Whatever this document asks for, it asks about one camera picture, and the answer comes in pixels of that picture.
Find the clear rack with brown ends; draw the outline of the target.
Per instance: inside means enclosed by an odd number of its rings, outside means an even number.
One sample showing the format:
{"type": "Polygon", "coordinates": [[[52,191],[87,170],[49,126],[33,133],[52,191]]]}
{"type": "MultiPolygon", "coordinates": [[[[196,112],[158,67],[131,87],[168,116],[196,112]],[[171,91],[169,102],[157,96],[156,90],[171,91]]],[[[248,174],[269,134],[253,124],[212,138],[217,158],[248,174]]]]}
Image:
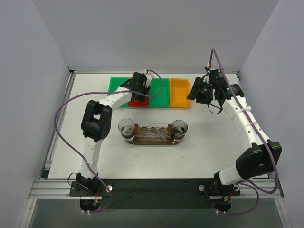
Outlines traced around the clear rack with brown ends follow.
{"type": "Polygon", "coordinates": [[[167,123],[137,123],[135,137],[141,142],[168,142],[171,137],[171,126],[167,123]]]}

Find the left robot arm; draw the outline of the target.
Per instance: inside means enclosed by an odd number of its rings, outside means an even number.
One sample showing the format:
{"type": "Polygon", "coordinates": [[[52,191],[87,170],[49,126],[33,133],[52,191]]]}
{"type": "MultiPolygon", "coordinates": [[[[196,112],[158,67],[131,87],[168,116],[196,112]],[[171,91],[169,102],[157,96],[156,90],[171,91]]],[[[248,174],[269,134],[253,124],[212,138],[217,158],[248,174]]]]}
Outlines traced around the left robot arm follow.
{"type": "Polygon", "coordinates": [[[148,73],[135,72],[131,79],[122,83],[114,93],[107,97],[87,103],[81,122],[84,136],[84,159],[76,175],[76,182],[82,192],[93,195],[98,191],[100,181],[98,174],[98,159],[103,140],[111,129],[112,113],[125,103],[138,100],[143,102],[147,97],[154,76],[148,73]]]}

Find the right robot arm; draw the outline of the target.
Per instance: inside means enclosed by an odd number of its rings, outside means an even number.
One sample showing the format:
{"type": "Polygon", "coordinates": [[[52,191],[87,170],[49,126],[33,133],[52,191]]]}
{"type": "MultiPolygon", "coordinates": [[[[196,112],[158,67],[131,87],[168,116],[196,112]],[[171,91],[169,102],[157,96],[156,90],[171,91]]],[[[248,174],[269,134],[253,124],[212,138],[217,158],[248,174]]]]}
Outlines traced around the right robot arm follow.
{"type": "Polygon", "coordinates": [[[274,173],[274,188],[272,190],[259,188],[266,194],[273,194],[279,186],[277,162],[282,147],[279,142],[273,142],[263,132],[252,115],[251,107],[247,104],[240,86],[226,83],[212,85],[203,77],[197,77],[187,99],[208,106],[216,100],[220,111],[225,111],[230,117],[244,145],[245,151],[236,159],[232,167],[215,173],[216,187],[229,188],[234,184],[249,181],[250,178],[274,173]]]}

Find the dark tinted cup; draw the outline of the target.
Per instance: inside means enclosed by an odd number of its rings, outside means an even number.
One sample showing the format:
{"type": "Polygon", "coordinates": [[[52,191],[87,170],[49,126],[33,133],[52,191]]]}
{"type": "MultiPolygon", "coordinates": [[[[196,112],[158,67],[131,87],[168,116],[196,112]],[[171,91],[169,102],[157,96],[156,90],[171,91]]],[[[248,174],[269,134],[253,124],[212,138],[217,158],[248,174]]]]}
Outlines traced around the dark tinted cup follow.
{"type": "Polygon", "coordinates": [[[183,120],[175,120],[171,123],[172,138],[177,143],[180,143],[188,130],[188,125],[183,120]]]}

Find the clear plastic cup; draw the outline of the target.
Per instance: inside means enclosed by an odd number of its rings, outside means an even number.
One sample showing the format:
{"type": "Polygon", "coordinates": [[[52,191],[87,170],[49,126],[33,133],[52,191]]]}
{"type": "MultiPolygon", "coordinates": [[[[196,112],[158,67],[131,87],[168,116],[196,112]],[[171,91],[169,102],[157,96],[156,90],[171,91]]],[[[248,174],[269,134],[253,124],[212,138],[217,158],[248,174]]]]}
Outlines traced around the clear plastic cup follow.
{"type": "Polygon", "coordinates": [[[118,124],[118,129],[126,142],[131,142],[134,139],[135,123],[133,120],[121,120],[118,124]]]}

